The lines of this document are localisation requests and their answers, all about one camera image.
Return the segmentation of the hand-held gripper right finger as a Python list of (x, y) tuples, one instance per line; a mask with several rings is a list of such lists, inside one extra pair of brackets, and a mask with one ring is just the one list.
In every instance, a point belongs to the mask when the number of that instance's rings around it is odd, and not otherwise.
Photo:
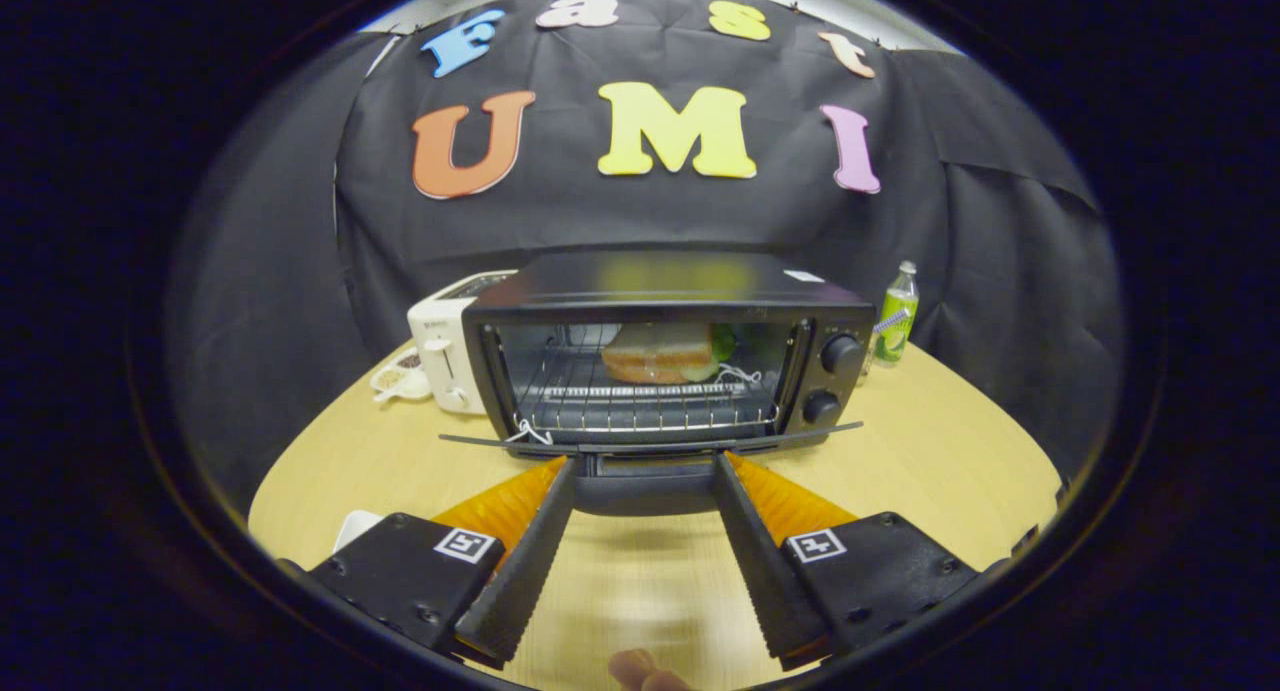
[(744, 457), (712, 491), (769, 654), (791, 671), (915, 626), (978, 572), (891, 511), (858, 517)]

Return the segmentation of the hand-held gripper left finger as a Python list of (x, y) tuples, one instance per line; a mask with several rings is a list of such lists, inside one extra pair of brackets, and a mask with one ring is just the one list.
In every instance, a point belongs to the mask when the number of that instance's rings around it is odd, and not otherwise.
[(387, 514), (308, 578), (420, 647), (502, 669), (556, 559), (576, 471), (557, 457), (431, 520)]

